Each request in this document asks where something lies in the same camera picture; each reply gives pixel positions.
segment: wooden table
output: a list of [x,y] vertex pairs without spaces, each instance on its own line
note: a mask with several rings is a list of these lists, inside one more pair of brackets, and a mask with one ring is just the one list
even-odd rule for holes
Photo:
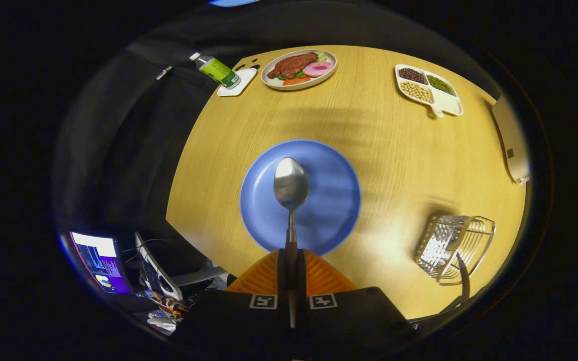
[[[495,100],[460,75],[408,55],[356,46],[310,48],[330,51],[339,61],[336,73],[319,85],[277,91],[258,72],[241,95],[211,96],[180,158],[168,222],[239,276],[267,254],[239,214],[248,168],[279,142],[313,139],[340,151],[362,187],[356,228],[326,261],[360,287],[379,286],[407,318],[434,314],[461,294],[461,286],[440,286],[415,264],[427,218],[436,210],[480,215],[495,220],[497,231],[470,279],[472,294],[478,292],[510,252],[525,202],[525,186],[512,182],[505,168],[490,112]],[[234,69],[264,68],[300,49],[252,55]],[[429,107],[406,99],[395,87],[395,64],[447,79],[464,114],[436,119]]]

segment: plastic bottle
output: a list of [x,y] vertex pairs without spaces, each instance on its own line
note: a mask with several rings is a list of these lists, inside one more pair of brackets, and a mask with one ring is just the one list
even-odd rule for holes
[[240,77],[214,57],[200,56],[200,53],[195,53],[189,59],[195,62],[199,71],[224,85],[227,89],[233,89],[240,83]]

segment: spoon handle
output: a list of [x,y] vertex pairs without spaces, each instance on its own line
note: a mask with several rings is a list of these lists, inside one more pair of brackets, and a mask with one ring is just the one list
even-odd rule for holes
[[287,228],[287,238],[284,243],[286,250],[286,264],[287,264],[287,286],[289,288],[296,288],[296,266],[298,263],[298,242],[296,242],[296,229]]
[[296,229],[287,228],[287,238],[284,243],[286,255],[286,289],[289,297],[289,324],[296,328],[296,289],[298,288],[298,242],[296,242]]

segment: computer monitor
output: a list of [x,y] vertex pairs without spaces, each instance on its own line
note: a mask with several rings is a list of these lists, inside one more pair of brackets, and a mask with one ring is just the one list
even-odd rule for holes
[[107,293],[133,293],[112,238],[75,232],[70,235],[82,262],[101,290]]

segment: carrot slice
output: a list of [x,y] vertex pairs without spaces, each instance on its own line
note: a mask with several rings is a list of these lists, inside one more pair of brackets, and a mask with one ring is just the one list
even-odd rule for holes
[[304,78],[293,78],[293,79],[285,80],[282,84],[283,85],[293,85],[293,84],[300,84],[300,83],[308,82],[310,80],[311,80],[311,78],[309,76],[305,76]]

